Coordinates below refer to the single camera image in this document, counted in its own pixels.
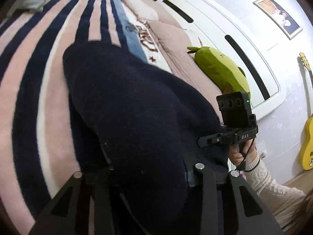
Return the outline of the right hand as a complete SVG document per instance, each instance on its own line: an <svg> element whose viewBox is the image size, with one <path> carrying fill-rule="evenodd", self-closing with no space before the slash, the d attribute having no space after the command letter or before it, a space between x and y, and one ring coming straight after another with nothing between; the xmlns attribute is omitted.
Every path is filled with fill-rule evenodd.
<svg viewBox="0 0 313 235"><path fill-rule="evenodd" d="M229 148L228 158L231 161L231 163L236 167L239 166L244 159L246 160L246 163L249 165L255 160L256 157L257 150L255 138L246 141L245 144L239 149L233 145Z"/></svg>

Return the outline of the white knit sleeve forearm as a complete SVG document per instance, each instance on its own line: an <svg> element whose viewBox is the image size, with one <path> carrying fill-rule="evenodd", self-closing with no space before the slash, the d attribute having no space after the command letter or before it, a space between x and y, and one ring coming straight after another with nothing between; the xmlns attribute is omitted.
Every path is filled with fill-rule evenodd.
<svg viewBox="0 0 313 235"><path fill-rule="evenodd" d="M259 156L255 157L247 169L247 183L267 206L283 231L291 228L295 222L294 213L305 198L304 192L278 184Z"/></svg>

